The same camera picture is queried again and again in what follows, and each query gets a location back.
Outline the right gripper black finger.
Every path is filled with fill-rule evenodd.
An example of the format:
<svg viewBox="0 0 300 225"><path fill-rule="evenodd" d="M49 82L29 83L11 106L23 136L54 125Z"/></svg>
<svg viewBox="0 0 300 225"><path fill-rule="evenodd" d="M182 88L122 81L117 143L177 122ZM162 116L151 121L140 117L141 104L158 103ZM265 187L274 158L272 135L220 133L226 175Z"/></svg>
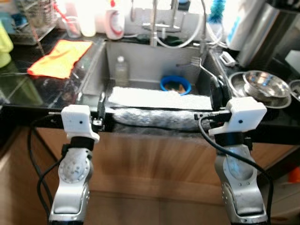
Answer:
<svg viewBox="0 0 300 225"><path fill-rule="evenodd" d="M229 99L231 99L231 92L229 86L219 76L210 75L210 98L212 109L218 111L225 108Z"/></svg>

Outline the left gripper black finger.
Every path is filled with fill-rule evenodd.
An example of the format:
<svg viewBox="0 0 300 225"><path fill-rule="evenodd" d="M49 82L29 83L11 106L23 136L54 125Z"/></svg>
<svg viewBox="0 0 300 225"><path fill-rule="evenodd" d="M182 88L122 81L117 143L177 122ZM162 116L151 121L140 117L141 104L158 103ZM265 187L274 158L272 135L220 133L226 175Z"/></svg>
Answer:
<svg viewBox="0 0 300 225"><path fill-rule="evenodd" d="M106 100L106 92L103 91L99 95L98 103L97 103L97 117L96 120L104 120L105 119L105 100Z"/></svg>

